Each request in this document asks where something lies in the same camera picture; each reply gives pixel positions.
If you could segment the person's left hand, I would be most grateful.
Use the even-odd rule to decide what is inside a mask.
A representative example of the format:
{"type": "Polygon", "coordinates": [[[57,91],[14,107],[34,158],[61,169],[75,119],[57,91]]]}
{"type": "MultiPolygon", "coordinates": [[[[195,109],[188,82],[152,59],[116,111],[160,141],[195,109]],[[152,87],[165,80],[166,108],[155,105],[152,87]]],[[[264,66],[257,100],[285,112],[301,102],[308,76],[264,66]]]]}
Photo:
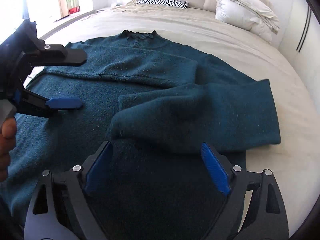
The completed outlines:
{"type": "Polygon", "coordinates": [[[15,118],[8,118],[1,126],[0,133],[0,181],[8,177],[8,167],[11,162],[9,152],[16,146],[17,123],[15,118]]]}

